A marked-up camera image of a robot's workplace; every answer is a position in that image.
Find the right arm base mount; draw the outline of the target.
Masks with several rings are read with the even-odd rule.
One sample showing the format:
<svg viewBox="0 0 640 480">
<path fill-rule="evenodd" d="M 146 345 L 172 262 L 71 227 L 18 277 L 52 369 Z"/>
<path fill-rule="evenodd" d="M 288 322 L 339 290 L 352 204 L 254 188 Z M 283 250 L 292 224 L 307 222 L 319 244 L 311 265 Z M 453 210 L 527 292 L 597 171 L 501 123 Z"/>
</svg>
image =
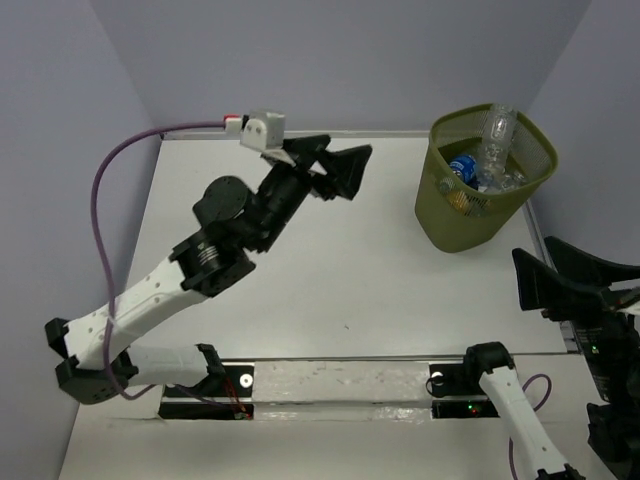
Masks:
<svg viewBox="0 0 640 480">
<path fill-rule="evenodd" d="M 467 375 L 461 363 L 435 363 L 425 388 L 432 398 L 434 419 L 498 418 L 488 396 Z"/>
</svg>

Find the blue label bottle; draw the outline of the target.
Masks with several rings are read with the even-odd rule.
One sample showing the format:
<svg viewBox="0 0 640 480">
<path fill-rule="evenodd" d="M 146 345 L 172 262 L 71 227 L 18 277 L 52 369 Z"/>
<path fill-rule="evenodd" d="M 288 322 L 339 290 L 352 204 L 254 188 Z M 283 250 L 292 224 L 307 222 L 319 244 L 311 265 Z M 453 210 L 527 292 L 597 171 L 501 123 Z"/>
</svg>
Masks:
<svg viewBox="0 0 640 480">
<path fill-rule="evenodd" d="M 468 153 L 456 155 L 449 161 L 448 166 L 464 184 L 472 185 L 477 181 L 477 162 L 473 155 Z"/>
<path fill-rule="evenodd" d="M 513 191 L 527 183 L 527 177 L 519 170 L 506 171 L 497 181 L 500 192 Z"/>
</svg>

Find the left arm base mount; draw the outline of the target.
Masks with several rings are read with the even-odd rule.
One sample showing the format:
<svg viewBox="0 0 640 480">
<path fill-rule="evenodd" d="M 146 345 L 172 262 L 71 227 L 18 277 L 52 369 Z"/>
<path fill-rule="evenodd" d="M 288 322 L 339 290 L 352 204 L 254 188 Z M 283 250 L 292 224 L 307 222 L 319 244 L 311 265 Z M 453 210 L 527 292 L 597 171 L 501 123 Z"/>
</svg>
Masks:
<svg viewBox="0 0 640 480">
<path fill-rule="evenodd" d="M 164 420 L 248 421 L 254 417 L 252 400 L 255 364 L 225 362 L 226 379 L 191 391 L 203 400 L 175 387 L 165 387 L 158 408 Z"/>
</svg>

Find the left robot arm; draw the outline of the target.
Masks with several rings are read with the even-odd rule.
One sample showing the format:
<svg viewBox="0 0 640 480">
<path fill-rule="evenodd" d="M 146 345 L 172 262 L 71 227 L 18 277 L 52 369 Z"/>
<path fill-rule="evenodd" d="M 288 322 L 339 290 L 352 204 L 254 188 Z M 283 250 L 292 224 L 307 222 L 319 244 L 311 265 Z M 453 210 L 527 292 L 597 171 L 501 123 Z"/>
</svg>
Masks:
<svg viewBox="0 0 640 480">
<path fill-rule="evenodd" d="M 60 357 L 59 388 L 84 405 L 171 385 L 203 401 L 227 379 L 215 347 L 152 348 L 138 339 L 181 311 L 234 286 L 254 268 L 251 252 L 265 253 L 308 196 L 353 199 L 370 145 L 331 151 L 328 135 L 286 139 L 261 152 L 271 169 L 257 190 L 240 178 L 214 180 L 193 206 L 198 230 L 142 280 L 106 305 L 72 320 L 45 326 L 49 347 Z"/>
</svg>

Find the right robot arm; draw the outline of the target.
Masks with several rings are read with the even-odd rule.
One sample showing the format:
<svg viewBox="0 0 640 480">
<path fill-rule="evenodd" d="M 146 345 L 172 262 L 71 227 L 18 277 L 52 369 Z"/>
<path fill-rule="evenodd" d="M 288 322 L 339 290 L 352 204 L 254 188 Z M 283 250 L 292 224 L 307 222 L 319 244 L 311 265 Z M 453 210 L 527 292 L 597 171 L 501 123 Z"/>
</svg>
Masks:
<svg viewBox="0 0 640 480">
<path fill-rule="evenodd" d="M 614 289 L 639 269 L 589 254 L 555 236 L 544 240 L 547 266 L 516 248 L 512 258 L 519 304 L 552 322 L 571 325 L 601 404 L 589 403 L 588 444 L 618 479 L 639 476 L 639 291 Z M 504 422 L 513 449 L 532 479 L 578 479 L 580 473 L 549 438 L 500 342 L 466 350 L 462 384 L 484 392 Z"/>
</svg>

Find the orange juice bottle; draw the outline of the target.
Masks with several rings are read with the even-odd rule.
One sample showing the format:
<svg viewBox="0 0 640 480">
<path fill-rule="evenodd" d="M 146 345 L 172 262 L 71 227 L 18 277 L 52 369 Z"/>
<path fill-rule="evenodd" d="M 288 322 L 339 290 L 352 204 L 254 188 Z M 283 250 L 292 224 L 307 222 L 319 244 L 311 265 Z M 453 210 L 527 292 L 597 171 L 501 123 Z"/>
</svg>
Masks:
<svg viewBox="0 0 640 480">
<path fill-rule="evenodd" d="M 461 212 L 463 215 L 466 215 L 471 207 L 469 197 L 465 192 L 460 190 L 449 192 L 446 199 L 455 210 Z"/>
</svg>

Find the clear unlabelled bottle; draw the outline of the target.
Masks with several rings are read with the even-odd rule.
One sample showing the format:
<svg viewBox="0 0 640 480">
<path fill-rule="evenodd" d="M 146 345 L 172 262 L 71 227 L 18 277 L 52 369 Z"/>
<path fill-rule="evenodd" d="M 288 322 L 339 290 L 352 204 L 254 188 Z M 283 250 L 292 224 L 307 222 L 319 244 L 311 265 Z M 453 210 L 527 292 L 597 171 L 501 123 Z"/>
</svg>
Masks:
<svg viewBox="0 0 640 480">
<path fill-rule="evenodd" d="M 491 105 L 476 150 L 476 178 L 483 188 L 495 186 L 504 176 L 516 125 L 517 111 L 513 106 Z"/>
</svg>

